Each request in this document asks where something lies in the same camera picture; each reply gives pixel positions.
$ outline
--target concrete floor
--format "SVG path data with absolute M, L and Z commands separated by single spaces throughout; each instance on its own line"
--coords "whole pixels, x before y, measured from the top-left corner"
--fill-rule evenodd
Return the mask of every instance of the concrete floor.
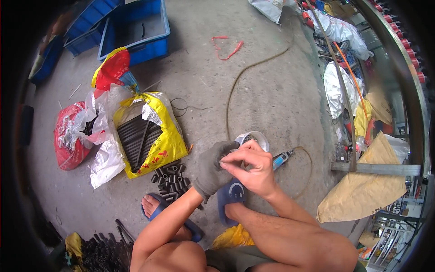
M 270 143 L 270 152 L 278 154 L 292 147 L 303 146 L 314 163 L 311 184 L 298 199 L 298 204 L 315 216 L 317 205 L 338 181 L 329 171 L 336 140 L 321 80 L 322 63 L 312 40 L 312 31 L 286 7 L 282 26 L 269 21 L 246 0 L 180 2 L 166 0 L 170 21 L 171 55 L 151 60 L 131 68 L 141 89 L 162 80 L 159 91 L 170 99 L 181 97 L 189 108 L 178 118 L 192 152 L 182 162 L 185 176 L 195 179 L 198 155 L 214 142 L 225 139 L 225 102 L 231 84 L 245 66 L 291 48 L 283 55 L 246 71 L 236 85 L 230 104 L 230 134 L 235 138 L 247 131 L 261 131 Z M 213 36 L 229 36 L 219 41 L 227 56 L 238 41 L 244 45 L 229 60 L 216 57 Z M 55 71 L 39 86 L 31 104 L 35 107 L 33 138 L 28 150 L 29 174 L 32 186 L 47 219 L 61 236 L 78 232 L 89 239 L 95 232 L 117 236 L 115 219 L 119 218 L 136 236 L 147 224 L 140 212 L 141 198 L 157 192 L 150 183 L 152 174 L 128 179 L 121 172 L 110 182 L 94 190 L 90 185 L 90 170 L 98 147 L 72 171 L 58 168 L 53 148 L 53 129 L 63 107 L 83 101 L 92 88 L 90 82 L 97 61 L 98 47 L 77 57 L 64 50 Z M 80 89 L 68 100 L 75 88 Z M 310 162 L 297 151 L 289 162 L 279 168 L 275 179 L 290 196 L 296 196 L 307 184 Z M 210 198 L 204 210 L 196 210 L 191 219 L 205 230 L 200 244 L 207 248 L 225 230 L 220 224 L 217 199 Z M 274 214 L 271 206 L 256 195 L 250 195 L 247 206 L 253 210 Z M 352 233 L 357 241 L 364 222 Z M 327 223 L 323 227 L 350 235 L 354 222 Z

